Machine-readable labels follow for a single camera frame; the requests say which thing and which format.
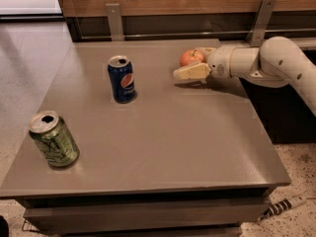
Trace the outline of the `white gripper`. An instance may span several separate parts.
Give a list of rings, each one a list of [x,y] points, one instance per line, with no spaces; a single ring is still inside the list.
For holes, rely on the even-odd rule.
[[[214,78],[230,78],[230,60],[234,48],[232,46],[196,47],[207,63],[193,62],[182,66],[173,72],[173,77],[177,82],[188,80],[202,80],[211,74]]]

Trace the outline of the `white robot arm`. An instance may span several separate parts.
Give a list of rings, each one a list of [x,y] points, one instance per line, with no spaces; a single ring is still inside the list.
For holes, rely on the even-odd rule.
[[[200,47],[205,62],[196,61],[173,72],[177,80],[242,78],[269,88],[290,85],[316,116],[316,66],[290,39],[274,37],[260,47]]]

